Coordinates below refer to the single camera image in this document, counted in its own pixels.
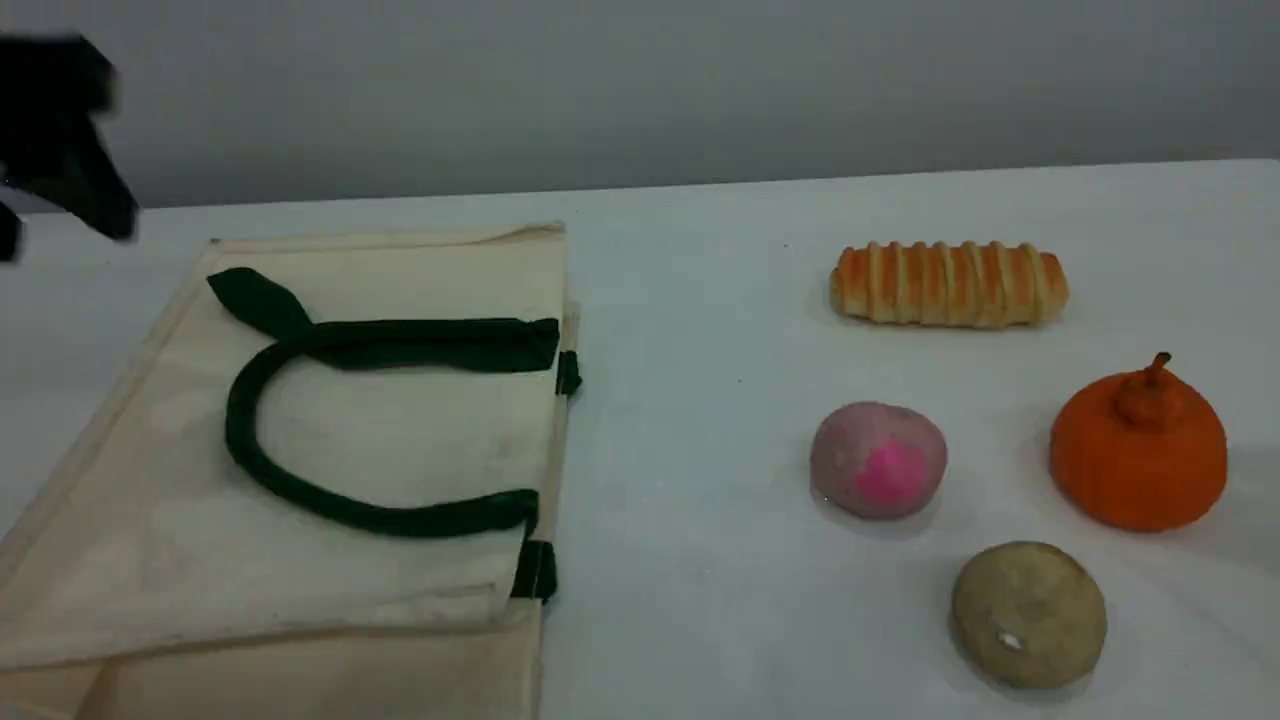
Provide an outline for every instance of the pink ball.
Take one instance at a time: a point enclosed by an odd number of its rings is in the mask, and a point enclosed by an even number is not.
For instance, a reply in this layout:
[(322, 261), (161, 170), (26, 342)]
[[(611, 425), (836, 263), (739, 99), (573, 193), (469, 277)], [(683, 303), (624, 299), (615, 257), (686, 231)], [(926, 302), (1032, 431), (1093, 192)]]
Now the pink ball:
[(947, 468), (947, 442), (928, 418), (882, 402), (854, 402), (818, 427), (813, 487), (861, 518), (902, 518), (929, 503)]

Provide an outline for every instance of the white spot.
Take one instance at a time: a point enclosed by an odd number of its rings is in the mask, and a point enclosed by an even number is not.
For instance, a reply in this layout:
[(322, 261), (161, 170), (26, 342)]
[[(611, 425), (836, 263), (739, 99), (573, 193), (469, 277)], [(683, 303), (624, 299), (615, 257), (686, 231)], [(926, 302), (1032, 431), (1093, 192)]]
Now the white spot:
[(1000, 644), (1007, 647), (1009, 650), (1011, 650), (1014, 652), (1021, 652), (1021, 650), (1023, 650), (1023, 641), (1018, 635), (1015, 635), (1015, 634), (1012, 634), (1010, 632), (997, 630), (996, 632), (996, 639), (1000, 641)]

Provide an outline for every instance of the pastry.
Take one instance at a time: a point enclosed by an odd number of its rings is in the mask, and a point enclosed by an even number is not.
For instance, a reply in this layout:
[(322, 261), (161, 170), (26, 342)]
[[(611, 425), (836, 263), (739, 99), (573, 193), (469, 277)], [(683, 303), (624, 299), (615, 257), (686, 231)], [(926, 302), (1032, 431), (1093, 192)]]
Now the pastry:
[(837, 313), (873, 323), (957, 328), (1039, 324), (1069, 297), (1057, 258), (1023, 243), (846, 247), (831, 272)]

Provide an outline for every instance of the toy food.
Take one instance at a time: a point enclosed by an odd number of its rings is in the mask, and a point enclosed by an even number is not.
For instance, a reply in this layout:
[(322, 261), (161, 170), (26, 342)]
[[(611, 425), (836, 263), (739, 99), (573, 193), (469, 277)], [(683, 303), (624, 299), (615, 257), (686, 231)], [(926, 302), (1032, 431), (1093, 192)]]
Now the toy food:
[(1102, 591), (1074, 557), (1042, 542), (973, 556), (951, 591), (965, 652), (1015, 688), (1060, 688), (1098, 664), (1107, 635)]
[(809, 452), (813, 487), (861, 518), (901, 518), (929, 503), (947, 466), (942, 430), (924, 415), (854, 402), (827, 416)]
[(1094, 382), (1062, 407), (1050, 439), (1057, 486), (1093, 519), (1137, 532), (1187, 525), (1226, 487), (1226, 430), (1194, 388), (1165, 369)]
[(863, 250), (846, 247), (831, 272), (836, 311), (873, 323), (1038, 324), (1056, 318), (1069, 295), (1057, 258), (1025, 243), (1010, 250), (998, 242), (873, 242)]

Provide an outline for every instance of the potato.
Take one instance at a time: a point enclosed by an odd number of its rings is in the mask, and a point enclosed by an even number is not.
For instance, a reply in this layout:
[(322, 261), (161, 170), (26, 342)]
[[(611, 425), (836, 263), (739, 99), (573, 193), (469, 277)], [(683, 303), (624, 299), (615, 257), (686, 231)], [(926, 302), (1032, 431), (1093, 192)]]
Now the potato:
[(1060, 688), (1102, 655), (1102, 591), (1074, 557), (1042, 542), (989, 547), (965, 564), (951, 592), (965, 652), (1015, 688)]
[(809, 452), (813, 487), (861, 518), (902, 518), (929, 503), (947, 466), (942, 430), (924, 415), (854, 402), (822, 421)]

